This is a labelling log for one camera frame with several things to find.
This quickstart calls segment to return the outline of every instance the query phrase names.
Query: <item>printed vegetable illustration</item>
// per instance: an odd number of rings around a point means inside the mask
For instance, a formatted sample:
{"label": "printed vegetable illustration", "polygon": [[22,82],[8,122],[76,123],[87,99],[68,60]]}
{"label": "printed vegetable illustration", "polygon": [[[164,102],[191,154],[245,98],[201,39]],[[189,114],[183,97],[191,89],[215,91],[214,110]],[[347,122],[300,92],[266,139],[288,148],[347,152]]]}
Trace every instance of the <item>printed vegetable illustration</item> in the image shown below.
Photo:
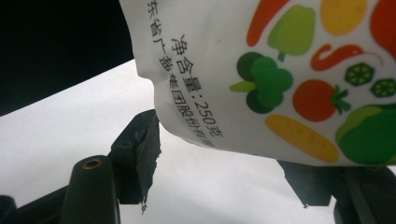
{"label": "printed vegetable illustration", "polygon": [[364,51],[361,47],[356,45],[344,45],[343,47],[336,49],[329,56],[320,59],[322,53],[332,49],[332,46],[327,44],[323,45],[311,59],[311,67],[316,71],[327,70],[343,60],[355,57],[357,55],[362,55]]}
{"label": "printed vegetable illustration", "polygon": [[265,120],[265,124],[273,133],[302,152],[321,161],[338,161],[335,145],[299,121],[282,115],[271,115]]}
{"label": "printed vegetable illustration", "polygon": [[278,59],[285,55],[305,54],[312,45],[315,29],[315,11],[312,8],[294,6],[279,19],[271,34],[268,45],[278,49]]}
{"label": "printed vegetable illustration", "polygon": [[361,86],[372,81],[374,72],[367,63],[358,63],[348,67],[345,79],[352,86]]}
{"label": "printed vegetable illustration", "polygon": [[345,35],[361,23],[366,8],[366,0],[322,0],[320,20],[330,34]]}
{"label": "printed vegetable illustration", "polygon": [[250,27],[247,31],[247,44],[251,47],[259,42],[260,36],[267,26],[268,22],[275,14],[288,3],[289,0],[261,0],[254,13]]}
{"label": "printed vegetable illustration", "polygon": [[386,164],[396,155],[395,127],[396,104],[367,105],[347,117],[335,138],[350,160]]}
{"label": "printed vegetable illustration", "polygon": [[396,92],[396,81],[393,78],[379,79],[370,89],[376,97],[390,97]]}
{"label": "printed vegetable illustration", "polygon": [[396,60],[396,1],[379,0],[371,20],[370,30],[374,40]]}
{"label": "printed vegetable illustration", "polygon": [[247,106],[256,113],[268,113],[283,101],[283,92],[292,84],[293,78],[276,62],[256,52],[241,56],[236,65],[239,76],[245,81],[230,87],[231,91],[248,92]]}
{"label": "printed vegetable illustration", "polygon": [[337,109],[339,114],[350,109],[343,101],[347,90],[335,89],[322,80],[310,79],[303,82],[293,95],[293,106],[299,115],[310,121],[323,121]]}

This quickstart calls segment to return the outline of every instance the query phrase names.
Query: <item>green bell pepper illustration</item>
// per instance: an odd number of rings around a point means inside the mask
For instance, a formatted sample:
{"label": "green bell pepper illustration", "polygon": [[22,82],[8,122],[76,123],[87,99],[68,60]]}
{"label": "green bell pepper illustration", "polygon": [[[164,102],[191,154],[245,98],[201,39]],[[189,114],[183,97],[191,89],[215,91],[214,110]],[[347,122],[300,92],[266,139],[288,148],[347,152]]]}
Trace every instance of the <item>green bell pepper illustration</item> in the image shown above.
{"label": "green bell pepper illustration", "polygon": [[278,59],[286,54],[305,54],[312,45],[315,29],[315,11],[309,7],[291,7],[275,25],[268,36],[268,45],[278,49]]}

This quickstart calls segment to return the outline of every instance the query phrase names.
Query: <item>white plastic bag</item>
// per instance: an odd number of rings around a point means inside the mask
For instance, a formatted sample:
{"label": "white plastic bag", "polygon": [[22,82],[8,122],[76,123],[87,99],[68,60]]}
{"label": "white plastic bag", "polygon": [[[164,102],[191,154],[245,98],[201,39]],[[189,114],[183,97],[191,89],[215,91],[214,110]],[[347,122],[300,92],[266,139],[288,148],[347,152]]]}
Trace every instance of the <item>white plastic bag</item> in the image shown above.
{"label": "white plastic bag", "polygon": [[170,133],[311,165],[396,163],[396,2],[124,0]]}

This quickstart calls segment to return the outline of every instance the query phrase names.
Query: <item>red chili pepper illustration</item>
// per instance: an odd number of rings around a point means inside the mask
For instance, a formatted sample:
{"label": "red chili pepper illustration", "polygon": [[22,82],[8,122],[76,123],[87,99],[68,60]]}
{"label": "red chili pepper illustration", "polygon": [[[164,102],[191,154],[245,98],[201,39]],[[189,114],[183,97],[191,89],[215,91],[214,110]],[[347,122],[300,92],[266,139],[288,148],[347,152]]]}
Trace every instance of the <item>red chili pepper illustration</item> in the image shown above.
{"label": "red chili pepper illustration", "polygon": [[329,44],[323,45],[311,59],[311,67],[316,71],[323,71],[329,69],[336,64],[340,63],[343,60],[348,58],[364,54],[363,49],[356,45],[344,45],[341,48],[336,49],[329,56],[320,59],[320,55],[332,49],[332,46]]}
{"label": "red chili pepper illustration", "polygon": [[380,0],[375,6],[370,29],[374,40],[396,61],[396,1]]}
{"label": "red chili pepper illustration", "polygon": [[259,42],[268,22],[289,0],[261,0],[247,31],[247,44],[251,47]]}

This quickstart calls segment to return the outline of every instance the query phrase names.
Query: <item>screw hole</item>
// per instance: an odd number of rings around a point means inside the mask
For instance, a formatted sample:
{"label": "screw hole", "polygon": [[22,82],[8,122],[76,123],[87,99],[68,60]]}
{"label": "screw hole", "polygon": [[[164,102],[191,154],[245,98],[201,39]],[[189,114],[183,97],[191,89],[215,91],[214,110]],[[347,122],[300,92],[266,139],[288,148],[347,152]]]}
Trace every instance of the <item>screw hole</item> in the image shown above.
{"label": "screw hole", "polygon": [[82,168],[84,168],[85,170],[91,170],[91,169],[95,169],[96,167],[99,167],[100,165],[102,165],[102,161],[99,159],[92,159],[90,161],[86,161],[83,165]]}

